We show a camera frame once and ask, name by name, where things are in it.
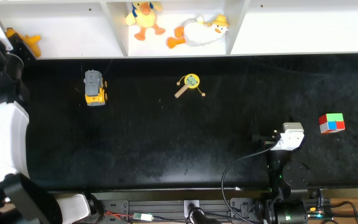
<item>rubik's cube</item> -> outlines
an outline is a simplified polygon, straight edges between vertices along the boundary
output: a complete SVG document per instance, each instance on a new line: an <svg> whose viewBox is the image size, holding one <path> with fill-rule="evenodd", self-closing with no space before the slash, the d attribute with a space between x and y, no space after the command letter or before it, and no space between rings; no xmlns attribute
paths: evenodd
<svg viewBox="0 0 358 224"><path fill-rule="evenodd" d="M345 121L341 113L322 115L318 122L321 133L336 133L345 130Z"/></svg>

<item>wooden floor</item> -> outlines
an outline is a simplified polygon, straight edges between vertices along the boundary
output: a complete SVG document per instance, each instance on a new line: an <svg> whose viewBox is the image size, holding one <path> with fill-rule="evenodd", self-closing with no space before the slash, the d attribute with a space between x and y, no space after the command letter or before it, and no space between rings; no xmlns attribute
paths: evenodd
<svg viewBox="0 0 358 224"><path fill-rule="evenodd" d="M358 212L358 198L332 198L331 204L336 205L344 201L350 201L352 202L357 209ZM335 213L346 213L346 214L353 214L353 208L350 205L343 205L339 208L333 208L333 212ZM335 221L337 221L339 224L353 224L356 223L355 218L334 218ZM320 224L323 221L317 221L317 220L310 220L310 224Z"/></svg>

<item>wooden handle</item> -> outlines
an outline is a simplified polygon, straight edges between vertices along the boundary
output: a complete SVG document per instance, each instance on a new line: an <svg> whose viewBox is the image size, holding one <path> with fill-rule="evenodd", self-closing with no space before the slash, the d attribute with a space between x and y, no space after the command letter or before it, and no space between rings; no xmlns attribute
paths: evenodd
<svg viewBox="0 0 358 224"><path fill-rule="evenodd" d="M179 98L179 96L182 95L188 88L189 88L189 84L184 85L182 88L180 88L179 91L175 93L175 97Z"/></svg>

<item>green cube face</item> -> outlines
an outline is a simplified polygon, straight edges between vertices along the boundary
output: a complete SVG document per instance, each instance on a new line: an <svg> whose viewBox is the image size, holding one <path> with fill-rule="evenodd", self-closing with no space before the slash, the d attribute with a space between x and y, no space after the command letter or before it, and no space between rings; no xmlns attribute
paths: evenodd
<svg viewBox="0 0 358 224"><path fill-rule="evenodd" d="M343 114L327 114L327 121L343 121Z"/></svg>

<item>yellow drum head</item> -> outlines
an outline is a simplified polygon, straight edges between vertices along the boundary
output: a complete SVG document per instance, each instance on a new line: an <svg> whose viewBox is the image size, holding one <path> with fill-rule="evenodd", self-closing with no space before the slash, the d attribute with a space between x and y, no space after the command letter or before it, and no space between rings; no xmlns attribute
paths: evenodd
<svg viewBox="0 0 358 224"><path fill-rule="evenodd" d="M200 84L200 78L196 74L188 74L185 76L185 84L189 84L189 88L197 88Z"/></svg>

